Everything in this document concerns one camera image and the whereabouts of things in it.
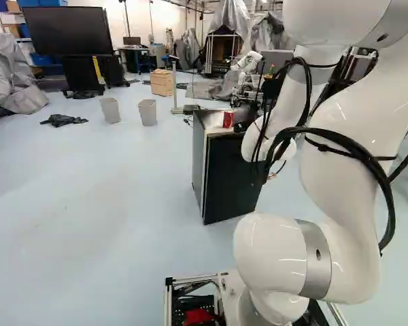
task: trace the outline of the red can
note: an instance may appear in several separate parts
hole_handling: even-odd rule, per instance
[[[224,112],[224,123],[222,127],[224,128],[231,128],[234,122],[234,112]]]

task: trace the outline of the desk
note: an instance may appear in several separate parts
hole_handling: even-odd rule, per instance
[[[127,71],[131,73],[149,73],[151,71],[153,62],[150,58],[150,49],[123,47],[118,48],[118,51],[121,53],[121,58],[125,58]]]
[[[221,111],[194,111],[192,186],[205,225],[254,211],[262,184],[241,156],[243,133],[219,127]]]

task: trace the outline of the floor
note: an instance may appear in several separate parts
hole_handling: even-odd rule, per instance
[[[191,78],[180,73],[177,82]],[[179,105],[228,106],[184,93]],[[165,277],[235,267],[238,219],[202,225],[190,184],[192,128],[170,114],[172,98],[141,83],[106,96],[120,103],[119,124],[103,121],[99,98],[61,93],[49,93],[40,112],[0,120],[0,326],[162,325]],[[142,98],[157,100],[158,126],[141,125]],[[53,113],[90,121],[39,125]],[[408,171],[393,188],[398,229],[381,288],[370,302],[343,307],[350,325],[408,324]],[[265,185],[257,210],[320,218],[297,159]],[[380,196],[377,220],[381,232]]]

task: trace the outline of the television screen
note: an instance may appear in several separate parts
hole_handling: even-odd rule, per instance
[[[92,56],[113,53],[102,7],[24,7],[22,11],[38,54]]]

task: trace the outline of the black cloth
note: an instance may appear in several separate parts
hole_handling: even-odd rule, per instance
[[[40,124],[51,124],[53,127],[61,127],[67,124],[84,124],[88,122],[87,119],[81,117],[70,117],[63,114],[52,114],[47,120],[40,122]]]

